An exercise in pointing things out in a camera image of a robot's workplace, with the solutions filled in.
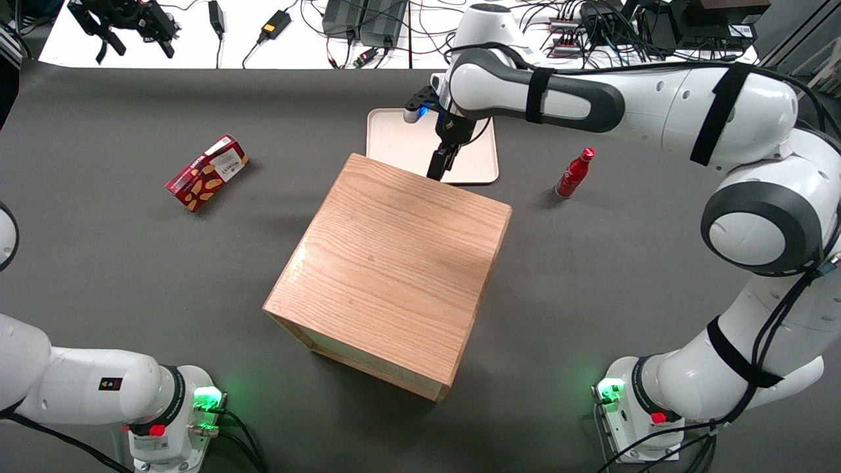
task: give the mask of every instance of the wood grain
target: wood grain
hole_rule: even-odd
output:
[[[510,216],[351,155],[263,309],[451,386]]]

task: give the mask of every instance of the plastic tray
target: plastic tray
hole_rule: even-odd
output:
[[[441,144],[435,134],[437,114],[428,113],[415,124],[403,121],[403,109],[374,109],[368,114],[367,156],[411,173],[426,176],[432,153]],[[480,121],[476,136],[484,126]],[[496,159],[494,123],[475,142],[464,146],[456,156],[452,171],[444,173],[444,183],[490,184],[500,175]]]

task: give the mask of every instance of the red aluminum bottle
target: red aluminum bottle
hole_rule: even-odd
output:
[[[587,171],[590,170],[590,161],[595,157],[595,150],[593,148],[585,148],[581,152],[581,156],[575,158],[567,167],[563,177],[555,187],[555,193],[564,199],[568,199],[573,194],[575,188],[587,177]]]

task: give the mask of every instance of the green led light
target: green led light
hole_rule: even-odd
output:
[[[601,400],[605,404],[619,401],[619,396],[625,390],[625,381],[617,378],[605,378],[595,387],[599,391]]]
[[[214,386],[196,388],[193,391],[193,406],[199,409],[215,409],[222,403],[222,391]]]

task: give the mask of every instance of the gray mat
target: gray mat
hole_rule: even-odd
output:
[[[310,354],[261,312],[342,163],[365,152],[368,111],[427,80],[30,66],[0,132],[0,198],[23,233],[0,311],[56,346],[204,367],[276,472],[595,471],[590,384],[620,356],[678,348],[748,279],[701,241],[717,177],[688,158],[500,119],[500,180],[471,190],[514,215],[440,405]],[[190,215],[164,184],[225,132],[251,164]],[[560,204],[550,189],[585,146],[590,176]],[[836,471],[839,359],[836,344],[815,386],[747,412],[712,471]],[[113,450],[105,427],[61,430]],[[0,438],[2,472],[106,471],[19,426]],[[204,471],[250,469],[219,440]]]

